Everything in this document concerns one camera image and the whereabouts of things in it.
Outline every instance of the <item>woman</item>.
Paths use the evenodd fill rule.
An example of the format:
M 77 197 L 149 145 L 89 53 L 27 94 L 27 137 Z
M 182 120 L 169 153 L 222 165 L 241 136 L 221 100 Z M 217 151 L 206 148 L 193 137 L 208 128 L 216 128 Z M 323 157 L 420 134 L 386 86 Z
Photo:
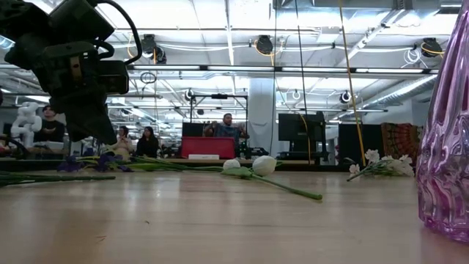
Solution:
M 146 127 L 144 134 L 137 143 L 137 155 L 145 155 L 150 158 L 156 158 L 156 152 L 158 151 L 158 139 L 153 133 L 153 128 Z
M 132 140 L 130 140 L 127 135 L 129 134 L 129 129 L 123 125 L 119 128 L 119 137 L 117 143 L 111 146 L 108 146 L 108 149 L 112 150 L 114 154 L 121 155 L 122 160 L 128 161 L 130 153 L 133 152 Z

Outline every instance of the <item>table surface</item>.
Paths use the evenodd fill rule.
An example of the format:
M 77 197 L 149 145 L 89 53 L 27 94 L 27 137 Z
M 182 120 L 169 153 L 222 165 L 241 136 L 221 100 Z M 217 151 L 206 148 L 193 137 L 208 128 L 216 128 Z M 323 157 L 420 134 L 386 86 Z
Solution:
M 422 227 L 410 178 L 278 172 L 322 202 L 195 172 L 0 189 L 0 263 L 467 264 Z

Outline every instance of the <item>colorful tapestry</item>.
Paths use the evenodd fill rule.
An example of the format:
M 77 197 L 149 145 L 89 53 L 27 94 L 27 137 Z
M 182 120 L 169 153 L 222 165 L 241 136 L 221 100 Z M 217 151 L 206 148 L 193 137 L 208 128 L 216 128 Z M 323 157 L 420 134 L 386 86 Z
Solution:
M 409 155 L 413 165 L 416 164 L 420 145 L 421 128 L 411 124 L 381 124 L 384 155 L 400 158 Z

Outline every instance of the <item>ceiling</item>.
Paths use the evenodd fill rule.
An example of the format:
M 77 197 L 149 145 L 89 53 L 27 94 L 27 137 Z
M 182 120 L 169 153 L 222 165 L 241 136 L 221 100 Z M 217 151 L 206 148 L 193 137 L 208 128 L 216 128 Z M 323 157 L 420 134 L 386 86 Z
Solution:
M 60 1 L 30 2 L 50 12 Z M 274 63 L 276 67 L 300 67 L 303 62 L 304 67 L 320 69 L 346 67 L 341 18 L 337 6 L 331 4 L 334 1 L 317 1 L 318 7 L 307 6 L 310 1 L 298 1 L 300 2 L 298 19 L 295 9 L 291 6 L 271 8 L 276 3 L 275 0 L 116 0 L 116 2 L 133 19 L 140 38 L 143 34 L 155 34 L 156 43 L 166 53 L 167 65 L 269 67 Z M 389 3 L 393 3 L 392 0 L 356 2 L 363 6 L 344 10 L 350 67 L 439 68 L 442 58 L 422 56 L 419 46 L 424 38 L 434 37 L 444 50 L 457 18 L 454 12 L 441 12 L 443 7 L 440 5 L 419 9 L 418 4 L 413 10 L 393 10 L 388 6 Z M 327 4 L 327 8 L 321 5 L 324 3 Z M 105 4 L 99 5 L 98 10 L 116 29 L 107 39 L 116 49 L 112 59 L 129 59 L 130 54 L 136 54 L 129 26 L 122 15 Z M 298 34 L 297 21 L 300 24 L 300 34 Z M 255 49 L 254 41 L 261 34 L 270 36 L 276 47 L 275 56 L 262 56 Z M 7 49 L 0 50 L 2 58 L 7 51 Z M 141 58 L 136 64 L 152 65 L 153 61 Z M 0 68 L 3 68 L 0 72 L 0 81 L 4 84 L 4 90 L 41 95 L 37 80 L 30 72 Z M 158 77 L 158 80 L 152 84 L 144 84 L 140 81 L 140 76 L 145 72 L 148 71 L 129 71 L 132 80 L 128 97 L 109 98 L 108 102 L 116 107 L 146 106 L 148 109 L 137 111 L 136 116 L 140 115 L 142 122 L 152 117 L 151 120 L 170 124 L 180 123 L 181 119 L 189 117 L 188 110 L 183 107 L 171 109 L 173 106 L 188 106 L 185 93 L 189 90 L 196 95 L 214 93 L 247 95 L 249 89 L 256 89 L 250 86 L 253 78 L 271 80 L 274 78 L 273 72 L 261 75 L 249 70 L 203 72 L 159 69 L 150 71 Z M 353 74 L 352 87 L 357 102 L 363 102 L 364 105 L 370 98 L 385 94 L 386 90 L 391 91 L 392 87 L 403 81 L 418 80 L 422 77 L 424 76 L 421 74 L 412 73 Z M 295 107 L 304 108 L 303 86 L 308 108 L 349 109 L 351 107 L 339 102 L 339 95 L 349 89 L 347 72 L 309 73 L 304 82 L 300 72 L 276 73 L 275 79 L 276 85 L 273 89 L 274 87 L 276 89 L 278 111 L 288 111 L 288 108 Z M 426 97 L 427 95 L 423 95 L 419 100 L 425 100 Z M 47 97 L 29 96 L 28 99 L 47 101 Z M 199 102 L 198 107 L 206 111 L 203 116 L 195 114 L 194 117 L 199 118 L 197 120 L 219 120 L 226 112 L 234 113 L 237 119 L 245 118 L 245 102 L 242 100 L 206 98 Z M 115 122 L 129 120 L 129 116 L 118 109 L 112 110 L 111 116 Z M 180 126 L 173 125 L 171 129 L 179 133 L 178 127 Z

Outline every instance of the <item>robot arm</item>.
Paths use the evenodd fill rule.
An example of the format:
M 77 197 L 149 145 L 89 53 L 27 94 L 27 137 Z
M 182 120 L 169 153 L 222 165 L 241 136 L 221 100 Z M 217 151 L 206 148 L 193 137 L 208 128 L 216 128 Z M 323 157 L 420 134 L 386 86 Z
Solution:
M 1 0 L 0 34 L 15 41 L 5 61 L 31 70 L 51 95 L 57 113 L 65 113 L 74 142 L 93 136 L 116 142 L 105 102 L 108 94 L 128 92 L 126 65 L 141 57 L 138 32 L 127 13 L 112 0 L 64 0 L 49 15 L 32 3 Z M 126 62 L 102 61 L 114 55 L 104 42 L 114 28 L 95 10 L 107 3 L 117 8 L 132 28 L 138 54 Z M 103 47 L 107 52 L 99 53 Z

